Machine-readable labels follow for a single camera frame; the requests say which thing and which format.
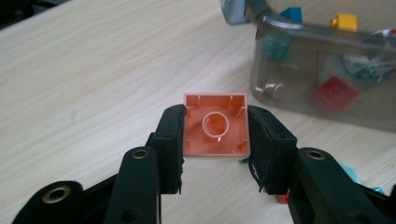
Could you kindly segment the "red toy block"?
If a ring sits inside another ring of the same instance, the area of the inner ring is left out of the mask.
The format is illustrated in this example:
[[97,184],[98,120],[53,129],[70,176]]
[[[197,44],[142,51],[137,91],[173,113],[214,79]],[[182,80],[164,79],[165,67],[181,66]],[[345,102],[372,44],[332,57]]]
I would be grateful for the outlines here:
[[281,204],[287,204],[289,202],[290,191],[287,190],[285,194],[276,195],[276,201]]
[[349,107],[359,95],[359,91],[343,79],[331,76],[315,89],[311,99],[322,110],[337,113]]

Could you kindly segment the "white and black toy car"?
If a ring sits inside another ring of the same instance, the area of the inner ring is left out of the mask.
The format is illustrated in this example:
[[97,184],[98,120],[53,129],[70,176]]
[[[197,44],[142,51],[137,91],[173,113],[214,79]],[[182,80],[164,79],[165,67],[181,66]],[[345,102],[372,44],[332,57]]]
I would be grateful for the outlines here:
[[357,78],[380,82],[396,72],[396,60],[354,54],[344,54],[342,59],[347,72]]

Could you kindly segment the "light teal toy block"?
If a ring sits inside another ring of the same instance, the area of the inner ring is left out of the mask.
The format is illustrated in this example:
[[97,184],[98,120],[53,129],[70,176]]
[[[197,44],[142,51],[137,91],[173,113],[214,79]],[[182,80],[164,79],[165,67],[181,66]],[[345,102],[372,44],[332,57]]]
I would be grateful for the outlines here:
[[[360,184],[361,181],[359,180],[356,172],[349,166],[344,165],[343,163],[340,163],[340,166],[342,167],[342,169],[346,172],[346,174],[351,178],[351,180],[357,184]],[[381,188],[373,188],[374,191],[378,192],[378,193],[382,193],[384,194],[384,191]]]

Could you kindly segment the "salmon square toy block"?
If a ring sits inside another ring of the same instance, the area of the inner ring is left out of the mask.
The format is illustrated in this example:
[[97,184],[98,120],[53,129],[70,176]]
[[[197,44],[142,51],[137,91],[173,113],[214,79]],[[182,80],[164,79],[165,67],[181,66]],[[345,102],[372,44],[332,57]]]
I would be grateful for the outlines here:
[[183,155],[244,159],[250,154],[244,93],[186,93]]

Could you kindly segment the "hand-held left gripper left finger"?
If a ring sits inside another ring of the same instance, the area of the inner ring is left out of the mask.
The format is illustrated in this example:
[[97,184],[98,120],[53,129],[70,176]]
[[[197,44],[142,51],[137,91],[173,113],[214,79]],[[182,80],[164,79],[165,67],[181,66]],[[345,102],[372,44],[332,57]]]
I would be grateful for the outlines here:
[[172,105],[163,111],[154,133],[146,145],[156,150],[159,167],[159,192],[176,194],[181,191],[183,173],[183,133],[187,108]]

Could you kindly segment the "orange toy block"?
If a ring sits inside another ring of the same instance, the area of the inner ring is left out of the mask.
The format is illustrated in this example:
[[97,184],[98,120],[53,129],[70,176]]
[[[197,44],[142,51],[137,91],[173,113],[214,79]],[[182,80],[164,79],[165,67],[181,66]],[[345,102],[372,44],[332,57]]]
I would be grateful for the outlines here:
[[330,26],[339,30],[356,32],[358,20],[355,14],[340,13],[330,21]]

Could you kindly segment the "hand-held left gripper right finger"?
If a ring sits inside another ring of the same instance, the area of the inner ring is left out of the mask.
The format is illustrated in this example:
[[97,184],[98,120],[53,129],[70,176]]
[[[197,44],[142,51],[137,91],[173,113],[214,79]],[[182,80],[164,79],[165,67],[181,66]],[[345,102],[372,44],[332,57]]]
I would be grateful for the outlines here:
[[269,195],[285,195],[289,187],[289,168],[297,151],[297,138],[269,111],[247,107],[250,156],[248,168]]

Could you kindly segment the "translucent grey storage box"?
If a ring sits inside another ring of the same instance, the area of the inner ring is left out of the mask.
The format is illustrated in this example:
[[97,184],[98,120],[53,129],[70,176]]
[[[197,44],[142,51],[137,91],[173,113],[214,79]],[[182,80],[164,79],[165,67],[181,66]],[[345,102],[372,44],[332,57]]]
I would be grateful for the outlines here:
[[[280,15],[300,7],[303,22]],[[396,60],[396,0],[220,0],[224,19],[256,28],[249,87],[266,105],[306,115],[396,133],[396,72],[380,82],[357,78],[344,67],[343,55]],[[339,30],[330,21],[355,14],[356,32]],[[331,76],[359,91],[342,112],[317,107],[311,96]]]

